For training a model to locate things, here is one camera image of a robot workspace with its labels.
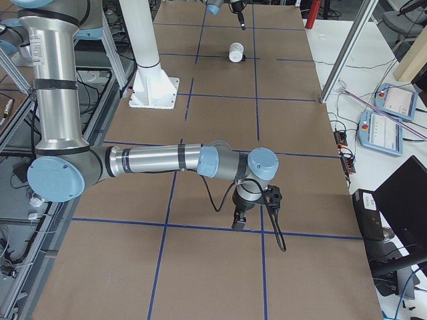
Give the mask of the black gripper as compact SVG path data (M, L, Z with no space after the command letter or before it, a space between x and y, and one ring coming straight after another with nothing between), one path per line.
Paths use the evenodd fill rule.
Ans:
M244 230L247 221L245 211L252 209L255 205L263 205L264 200L260 192L249 192L243 186L237 186L235 188L232 200L236 207L234 211L232 229L234 231L242 231Z
M232 12L237 14L240 27L244 31L246 29L246 22L242 13L244 10L244 2L242 0L230 0L230 5Z

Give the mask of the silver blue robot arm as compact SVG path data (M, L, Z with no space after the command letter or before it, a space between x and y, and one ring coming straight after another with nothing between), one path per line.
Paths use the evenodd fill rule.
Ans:
M193 171L202 179L230 182L233 229L243 229L246 213L260 205L274 231L280 231L282 196L271 185L279 160L269 149L258 147L245 154L223 141L121 148L104 145L103 133L95 141L85 139L74 41L80 31L102 21L100 1L17 1L16 6L18 20L29 34L39 112L41 138L27 170L36 194L47 201L67 202L101 181L125 174Z
M246 29L246 22L244 19L243 11L246 7L243 1L241 0L203 0L201 1L205 6L208 12L212 15L216 15L220 12L220 9L223 4L227 3L229 5L230 11L237 16L241 29L244 31Z

